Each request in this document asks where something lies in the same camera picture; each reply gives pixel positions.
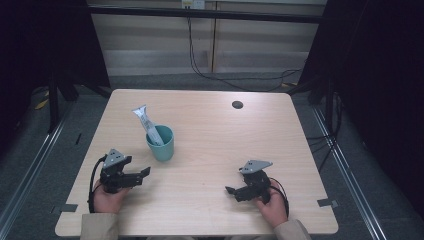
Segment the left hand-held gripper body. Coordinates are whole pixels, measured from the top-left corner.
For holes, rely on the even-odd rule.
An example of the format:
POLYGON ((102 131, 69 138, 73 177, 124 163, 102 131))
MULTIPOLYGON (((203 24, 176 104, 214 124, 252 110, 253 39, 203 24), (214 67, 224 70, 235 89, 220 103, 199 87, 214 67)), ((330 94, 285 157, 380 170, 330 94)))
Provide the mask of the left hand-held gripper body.
POLYGON ((129 176, 124 174, 123 169, 131 161, 131 156, 125 156, 116 149, 109 151, 100 174, 100 182, 105 192, 115 194, 121 188, 130 187, 129 176))

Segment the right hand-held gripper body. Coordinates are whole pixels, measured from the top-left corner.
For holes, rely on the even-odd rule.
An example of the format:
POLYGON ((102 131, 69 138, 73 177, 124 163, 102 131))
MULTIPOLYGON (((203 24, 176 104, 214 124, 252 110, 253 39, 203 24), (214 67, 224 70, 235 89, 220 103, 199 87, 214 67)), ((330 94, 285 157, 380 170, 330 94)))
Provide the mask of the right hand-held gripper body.
POLYGON ((245 194, 248 201, 260 197, 264 204, 268 203, 270 200, 268 189, 271 183, 264 169, 272 165, 273 163, 269 161, 249 160, 239 169, 246 186, 238 189, 237 193, 245 194))

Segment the teal cup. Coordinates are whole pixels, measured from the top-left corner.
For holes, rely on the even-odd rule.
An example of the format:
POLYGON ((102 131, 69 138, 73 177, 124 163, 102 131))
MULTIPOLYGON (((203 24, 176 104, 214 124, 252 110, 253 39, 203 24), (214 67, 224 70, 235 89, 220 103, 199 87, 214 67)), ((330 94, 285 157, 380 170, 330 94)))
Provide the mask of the teal cup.
POLYGON ((149 136, 146 136, 146 142, 157 161, 169 161, 174 155, 174 133, 171 128, 165 125, 157 125, 156 130, 164 144, 161 146, 154 145, 149 136))

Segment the white toothpaste tube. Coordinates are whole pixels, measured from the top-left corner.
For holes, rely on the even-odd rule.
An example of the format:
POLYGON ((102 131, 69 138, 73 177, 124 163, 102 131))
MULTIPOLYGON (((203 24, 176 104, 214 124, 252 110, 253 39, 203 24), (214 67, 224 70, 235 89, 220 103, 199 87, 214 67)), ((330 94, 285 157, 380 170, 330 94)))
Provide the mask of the white toothpaste tube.
POLYGON ((156 129, 156 125, 150 120, 147 115, 147 106, 142 105, 136 109, 133 109, 132 112, 138 117, 143 128, 145 129, 146 134, 149 136, 151 142, 155 146, 163 146, 164 142, 161 138, 159 132, 156 129))

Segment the person's left hand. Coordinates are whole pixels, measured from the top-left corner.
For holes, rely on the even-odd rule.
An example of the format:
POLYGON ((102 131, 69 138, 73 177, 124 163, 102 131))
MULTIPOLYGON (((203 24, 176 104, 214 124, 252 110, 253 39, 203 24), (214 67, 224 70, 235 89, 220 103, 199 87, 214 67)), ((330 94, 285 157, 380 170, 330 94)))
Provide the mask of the person's left hand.
POLYGON ((117 214, 130 188, 122 188, 117 193, 107 193, 99 180, 94 185, 93 205, 96 213, 117 214))

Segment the person's right hand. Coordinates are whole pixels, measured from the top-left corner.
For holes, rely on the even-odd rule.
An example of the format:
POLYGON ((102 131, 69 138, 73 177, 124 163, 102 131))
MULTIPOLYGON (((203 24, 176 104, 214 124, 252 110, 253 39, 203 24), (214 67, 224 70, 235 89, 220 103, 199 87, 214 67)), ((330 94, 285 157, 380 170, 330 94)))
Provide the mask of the person's right hand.
POLYGON ((275 228, 280 224, 287 222, 288 216, 283 196, 275 189, 271 189, 269 194, 270 200, 268 203, 264 204, 261 198, 256 198, 254 203, 265 221, 272 228, 275 228))

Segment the grey tape piece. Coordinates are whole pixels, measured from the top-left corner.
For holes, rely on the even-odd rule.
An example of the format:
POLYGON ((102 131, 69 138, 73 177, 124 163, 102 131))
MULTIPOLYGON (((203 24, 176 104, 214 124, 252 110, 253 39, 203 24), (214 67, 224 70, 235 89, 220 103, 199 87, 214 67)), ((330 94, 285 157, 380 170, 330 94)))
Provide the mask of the grey tape piece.
POLYGON ((339 206, 338 202, 336 200, 332 200, 332 199, 319 199, 317 200, 317 203, 319 205, 319 207, 326 207, 326 206, 330 206, 331 208, 336 208, 339 206))
POLYGON ((60 215, 62 212, 75 212, 77 207, 77 204, 62 204, 53 206, 50 213, 60 215))

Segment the black metal stand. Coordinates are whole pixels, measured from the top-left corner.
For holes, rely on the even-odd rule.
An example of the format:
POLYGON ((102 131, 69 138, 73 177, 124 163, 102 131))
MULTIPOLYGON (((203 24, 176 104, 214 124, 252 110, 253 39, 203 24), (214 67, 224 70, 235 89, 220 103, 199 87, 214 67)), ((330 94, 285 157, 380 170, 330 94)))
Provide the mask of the black metal stand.
POLYGON ((49 78, 49 105, 50 105, 50 126, 49 132, 52 133, 59 122, 59 105, 58 105, 58 83, 55 74, 51 73, 49 78))

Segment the dark curtain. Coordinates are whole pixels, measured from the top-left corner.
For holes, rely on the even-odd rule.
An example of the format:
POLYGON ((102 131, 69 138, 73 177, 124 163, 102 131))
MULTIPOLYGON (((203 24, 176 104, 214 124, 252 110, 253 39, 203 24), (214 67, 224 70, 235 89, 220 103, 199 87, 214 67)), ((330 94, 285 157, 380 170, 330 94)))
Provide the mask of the dark curtain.
POLYGON ((74 101, 76 84, 110 95, 87 0, 0 0, 0 156, 36 88, 47 86, 51 102, 74 101))
POLYGON ((424 0, 327 0, 322 18, 299 84, 339 94, 424 219, 424 0))

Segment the black horizontal bar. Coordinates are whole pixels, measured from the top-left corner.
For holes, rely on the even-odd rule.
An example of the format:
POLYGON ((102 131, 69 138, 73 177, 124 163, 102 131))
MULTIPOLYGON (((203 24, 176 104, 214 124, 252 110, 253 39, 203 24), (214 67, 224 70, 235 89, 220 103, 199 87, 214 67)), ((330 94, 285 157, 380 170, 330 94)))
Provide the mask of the black horizontal bar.
POLYGON ((267 22, 290 22, 319 24, 325 21, 321 16, 290 15, 274 13, 252 13, 220 10, 195 10, 195 9, 172 9, 172 8, 142 8, 122 7, 113 5, 89 4, 88 11, 93 14, 152 16, 152 17, 185 17, 202 19, 225 19, 225 20, 248 20, 267 22))

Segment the metal floor rail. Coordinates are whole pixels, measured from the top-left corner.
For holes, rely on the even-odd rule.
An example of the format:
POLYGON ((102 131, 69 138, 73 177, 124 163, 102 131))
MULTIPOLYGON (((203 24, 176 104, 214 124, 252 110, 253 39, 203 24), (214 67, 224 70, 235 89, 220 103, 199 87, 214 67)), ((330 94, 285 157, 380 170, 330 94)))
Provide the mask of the metal floor rail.
POLYGON ((313 108, 314 116, 319 125, 320 131, 322 132, 326 144, 330 148, 335 162, 341 172, 341 175, 349 189, 349 192, 355 202, 355 205, 372 237, 373 240, 387 240, 386 234, 380 224, 380 221, 376 217, 371 205, 365 197, 347 159, 340 148, 337 140, 330 135, 330 131, 325 125, 325 117, 322 111, 316 107, 313 108))
POLYGON ((68 119, 69 113, 73 108, 73 102, 67 103, 65 105, 62 118, 58 121, 57 125, 46 135, 43 144, 29 165, 29 168, 26 171, 22 181, 19 183, 10 201, 3 209, 3 212, 0 214, 0 239, 5 239, 8 235, 8 232, 12 228, 13 223, 24 204, 30 189, 40 174, 40 171, 43 168, 46 159, 50 155, 53 147, 55 146, 57 139, 60 137, 65 122, 68 119))

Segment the white wall socket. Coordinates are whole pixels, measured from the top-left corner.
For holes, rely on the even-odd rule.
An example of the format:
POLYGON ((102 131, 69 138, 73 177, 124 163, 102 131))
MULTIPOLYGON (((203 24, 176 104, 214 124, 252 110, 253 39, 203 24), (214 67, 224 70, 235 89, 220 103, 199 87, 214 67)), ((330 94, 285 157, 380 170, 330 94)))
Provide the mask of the white wall socket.
POLYGON ((183 9, 204 10, 205 0, 181 0, 183 9))

